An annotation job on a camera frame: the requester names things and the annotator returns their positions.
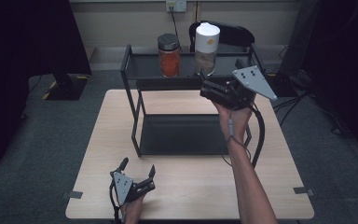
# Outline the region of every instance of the black metal shelf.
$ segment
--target black metal shelf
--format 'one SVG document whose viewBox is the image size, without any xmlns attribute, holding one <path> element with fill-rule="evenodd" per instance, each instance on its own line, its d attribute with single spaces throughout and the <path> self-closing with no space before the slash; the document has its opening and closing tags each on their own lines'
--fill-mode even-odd
<svg viewBox="0 0 358 224">
<path fill-rule="evenodd" d="M 221 53 L 216 57 L 214 80 L 225 81 L 232 78 L 236 70 L 235 62 L 241 59 L 246 66 L 255 65 L 256 49 L 249 52 Z M 225 139 L 220 130 L 218 115 L 164 115 L 147 114 L 142 91 L 199 90 L 200 76 L 195 73 L 194 53 L 182 53 L 180 73 L 176 77 L 164 77 L 159 70 L 158 51 L 155 53 L 133 53 L 128 45 L 120 68 L 131 111 L 134 118 L 131 139 L 138 157 L 142 155 L 221 155 L 227 154 Z M 135 107 L 129 80 L 135 80 L 138 102 Z M 140 113 L 144 115 L 141 142 L 135 135 Z"/>
</svg>

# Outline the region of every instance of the orange jar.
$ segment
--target orange jar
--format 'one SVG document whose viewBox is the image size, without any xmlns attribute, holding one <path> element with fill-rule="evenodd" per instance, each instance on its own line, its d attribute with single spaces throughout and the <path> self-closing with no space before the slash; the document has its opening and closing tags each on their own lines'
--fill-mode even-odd
<svg viewBox="0 0 358 224">
<path fill-rule="evenodd" d="M 180 52 L 176 35 L 164 34 L 158 37 L 158 58 L 161 74 L 165 77 L 179 75 Z"/>
</svg>

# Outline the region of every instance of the wooden table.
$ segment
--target wooden table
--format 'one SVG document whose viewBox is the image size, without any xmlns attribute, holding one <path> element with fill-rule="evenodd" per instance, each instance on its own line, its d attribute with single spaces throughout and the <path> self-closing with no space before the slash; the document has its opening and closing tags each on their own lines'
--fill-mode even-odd
<svg viewBox="0 0 358 224">
<path fill-rule="evenodd" d="M 143 97 L 148 113 L 216 114 L 199 91 L 146 91 Z M 308 195 L 295 194 L 294 188 L 303 187 L 303 183 L 271 104 L 258 95 L 255 102 L 266 124 L 266 139 L 255 170 L 274 212 L 277 218 L 312 218 Z M 146 179 L 151 166 L 156 166 L 156 189 L 146 195 L 141 219 L 239 219 L 232 170 L 221 156 L 138 158 L 131 141 L 132 124 L 126 92 L 108 91 L 73 189 L 83 195 L 70 199 L 67 217 L 113 219 L 109 173 L 128 157 L 124 173 L 135 182 Z M 255 117 L 249 125 L 253 134 L 249 149 L 254 152 L 258 138 Z"/>
</svg>

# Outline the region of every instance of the black chair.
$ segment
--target black chair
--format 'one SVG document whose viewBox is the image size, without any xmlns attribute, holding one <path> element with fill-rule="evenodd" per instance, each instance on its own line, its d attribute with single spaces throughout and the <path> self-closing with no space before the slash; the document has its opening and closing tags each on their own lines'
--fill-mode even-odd
<svg viewBox="0 0 358 224">
<path fill-rule="evenodd" d="M 219 48 L 217 52 L 247 52 L 255 42 L 254 35 L 247 29 L 233 24 L 218 21 L 196 21 L 188 29 L 190 36 L 190 52 L 194 52 L 196 44 L 196 29 L 201 23 L 208 22 L 219 27 Z"/>
</svg>

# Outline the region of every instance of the human arm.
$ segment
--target human arm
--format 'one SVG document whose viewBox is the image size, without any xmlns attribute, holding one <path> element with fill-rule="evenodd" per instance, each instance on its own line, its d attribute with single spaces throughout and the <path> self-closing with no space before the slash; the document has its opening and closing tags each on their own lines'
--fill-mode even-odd
<svg viewBox="0 0 358 224">
<path fill-rule="evenodd" d="M 121 207 L 121 215 L 124 216 L 124 224 L 136 224 L 138 223 L 142 213 L 142 203 L 144 202 L 145 195 L 141 196 L 137 200 L 124 203 Z"/>
<path fill-rule="evenodd" d="M 249 108 L 232 111 L 222 105 L 213 104 L 219 113 L 223 135 L 227 139 L 227 148 L 234 174 L 241 223 L 277 223 L 267 194 L 242 144 L 249 118 L 252 116 L 252 111 Z M 228 125 L 230 119 L 232 120 L 234 130 L 232 136 L 230 135 Z"/>
</svg>

